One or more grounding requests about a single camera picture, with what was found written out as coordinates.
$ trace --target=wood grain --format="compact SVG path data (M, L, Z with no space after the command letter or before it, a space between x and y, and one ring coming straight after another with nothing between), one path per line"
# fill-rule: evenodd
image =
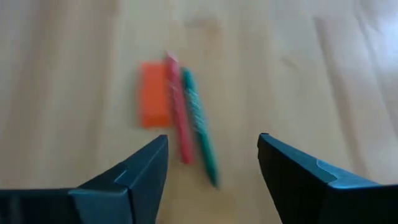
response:
M280 223L257 162L268 132L398 181L393 0L0 1L0 187L69 187L170 138L158 223ZM221 171L139 127L139 65L192 69Z

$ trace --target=pencil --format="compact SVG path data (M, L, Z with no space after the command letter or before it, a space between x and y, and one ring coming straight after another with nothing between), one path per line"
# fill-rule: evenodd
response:
M183 93L181 71L177 58L167 52L167 65L170 75L170 91L173 101L174 122L180 140L180 151L182 162L191 164L193 162L193 143L190 137L190 127L187 110L185 109L185 98Z
M197 92L195 80L191 71L187 68L182 68L182 74L185 96L187 99L187 108L191 113L194 131L205 162L206 172L211 183L215 187L218 187L219 182L216 156L208 134L206 118Z

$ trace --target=wooden table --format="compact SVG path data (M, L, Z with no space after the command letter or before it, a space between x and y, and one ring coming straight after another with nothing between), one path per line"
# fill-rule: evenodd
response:
M0 2L0 187L70 187L161 133L159 223L280 223L257 162L268 132L398 181L393 0ZM174 51L196 75L221 169L179 162L137 122L139 65Z

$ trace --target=eraser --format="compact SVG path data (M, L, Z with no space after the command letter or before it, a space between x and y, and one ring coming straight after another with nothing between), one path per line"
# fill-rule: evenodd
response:
M172 122L168 94L167 64L163 62L145 62L141 68L140 107L142 127L170 127Z

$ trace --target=red pencil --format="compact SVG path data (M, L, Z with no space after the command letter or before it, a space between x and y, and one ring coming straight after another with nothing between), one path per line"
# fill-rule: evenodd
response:
M180 66L177 58L169 52L167 52L167 65L170 72L170 91L173 101L174 122L180 140L182 162L191 164L193 162L193 143L190 136L188 114L185 109Z

